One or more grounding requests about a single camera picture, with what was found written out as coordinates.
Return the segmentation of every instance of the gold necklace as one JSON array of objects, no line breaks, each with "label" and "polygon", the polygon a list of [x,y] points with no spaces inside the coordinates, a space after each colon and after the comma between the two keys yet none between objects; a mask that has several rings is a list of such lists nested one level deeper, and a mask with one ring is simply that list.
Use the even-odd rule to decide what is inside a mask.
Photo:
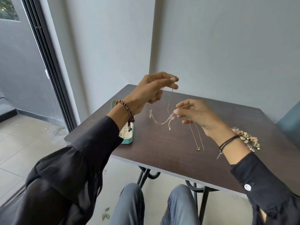
[{"label": "gold necklace", "polygon": [[[172,93],[173,93],[173,89],[172,89],[172,91],[171,91],[171,95],[170,95],[170,99],[169,99],[169,104],[168,104],[168,108],[167,108],[168,114],[170,114],[170,113],[169,113],[169,106],[170,106],[170,101],[171,101]],[[174,117],[174,113],[170,114],[170,117],[168,117],[168,119],[167,119],[164,123],[158,123],[158,122],[154,119],[154,117],[153,117],[152,109],[151,109],[151,104],[149,105],[149,108],[150,108],[150,110],[149,110],[149,113],[150,113],[149,117],[152,118],[156,124],[160,124],[160,125],[163,125],[163,124],[165,124],[167,121],[169,121],[168,126],[169,126],[169,130],[171,130],[170,122],[175,118],[175,117]],[[192,131],[193,137],[194,137],[195,142],[196,142],[196,145],[197,145],[197,151],[204,151],[204,146],[203,146],[203,143],[202,143],[202,139],[201,139],[201,136],[200,136],[199,129],[198,129],[198,127],[197,127],[196,124],[195,124],[195,126],[196,126],[196,128],[197,128],[197,130],[198,130],[198,134],[199,134],[199,137],[200,137],[200,140],[201,140],[201,144],[202,144],[202,147],[203,147],[203,150],[201,150],[200,147],[198,146],[197,141],[196,141],[196,138],[195,138],[195,135],[194,135],[193,130],[192,130],[192,127],[190,126],[190,129],[191,129],[191,131]]]}]

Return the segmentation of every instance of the floor drain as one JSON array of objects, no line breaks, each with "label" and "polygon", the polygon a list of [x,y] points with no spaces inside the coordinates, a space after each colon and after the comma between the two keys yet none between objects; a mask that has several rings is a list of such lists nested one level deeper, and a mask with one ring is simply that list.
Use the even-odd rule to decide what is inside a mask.
[{"label": "floor drain", "polygon": [[63,135],[67,135],[67,130],[66,129],[62,129],[62,130],[59,130],[56,135],[58,136],[63,136]]}]

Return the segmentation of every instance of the white button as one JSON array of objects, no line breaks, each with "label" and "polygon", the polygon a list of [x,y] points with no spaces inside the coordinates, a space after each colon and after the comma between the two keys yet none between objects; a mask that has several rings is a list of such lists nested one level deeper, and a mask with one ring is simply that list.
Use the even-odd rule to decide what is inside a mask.
[{"label": "white button", "polygon": [[245,188],[245,190],[247,190],[247,191],[251,191],[251,186],[248,185],[248,184],[244,185],[244,188]]}]

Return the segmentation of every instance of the person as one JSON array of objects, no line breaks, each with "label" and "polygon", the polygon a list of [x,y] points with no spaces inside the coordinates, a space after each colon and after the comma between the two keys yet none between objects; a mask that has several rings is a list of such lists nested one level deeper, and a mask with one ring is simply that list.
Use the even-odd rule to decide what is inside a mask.
[{"label": "person", "polygon": [[[154,103],[161,98],[161,88],[177,89],[178,80],[165,72],[145,75],[123,101],[136,115],[146,102]],[[202,101],[182,101],[174,113],[178,118],[187,117],[183,124],[200,125],[218,145],[234,136]],[[0,208],[0,224],[86,224],[103,186],[103,169],[112,151],[121,144],[123,139],[118,135],[129,118],[128,110],[118,103],[71,145],[39,160],[28,174],[26,192]],[[243,187],[251,186],[246,194],[253,207],[253,224],[300,224],[299,197],[242,140],[232,140],[223,153],[237,181]],[[200,224],[191,202],[190,190],[183,185],[176,187],[161,224]],[[129,184],[121,193],[110,224],[143,224],[144,209],[141,189]]]}]

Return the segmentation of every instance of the ring holder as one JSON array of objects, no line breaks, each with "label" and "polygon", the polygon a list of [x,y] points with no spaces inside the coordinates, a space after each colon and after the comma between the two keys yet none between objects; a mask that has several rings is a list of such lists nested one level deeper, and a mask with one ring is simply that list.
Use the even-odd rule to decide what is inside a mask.
[{"label": "ring holder", "polygon": [[[117,100],[112,101],[111,106],[110,106],[110,110],[112,110],[115,107],[115,103]],[[132,130],[130,132],[128,132],[128,123],[126,123],[126,125],[122,128],[122,130],[119,133],[119,137],[123,138],[123,142],[121,144],[130,144],[132,142],[133,139],[133,123],[130,123],[130,127],[132,128]]]}]

